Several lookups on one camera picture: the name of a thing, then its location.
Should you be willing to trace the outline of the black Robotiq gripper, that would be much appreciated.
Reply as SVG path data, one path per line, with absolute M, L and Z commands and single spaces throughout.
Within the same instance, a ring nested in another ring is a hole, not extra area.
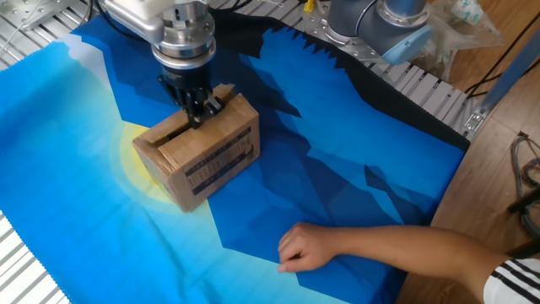
M 159 83 L 172 101 L 186 113 L 191 128 L 199 128 L 204 122 L 217 116 L 224 109 L 223 101 L 219 97 L 215 97 L 211 90 L 209 64 L 191 69 L 163 66 L 162 71 L 163 75 L 158 77 Z M 194 110 L 197 101 L 188 91 L 195 89 L 198 89 L 198 114 Z

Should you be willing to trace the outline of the person's bare hand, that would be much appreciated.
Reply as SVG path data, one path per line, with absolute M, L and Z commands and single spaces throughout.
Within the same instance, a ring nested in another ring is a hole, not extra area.
M 319 269 L 339 254 L 338 228 L 298 223 L 278 244 L 279 273 Z

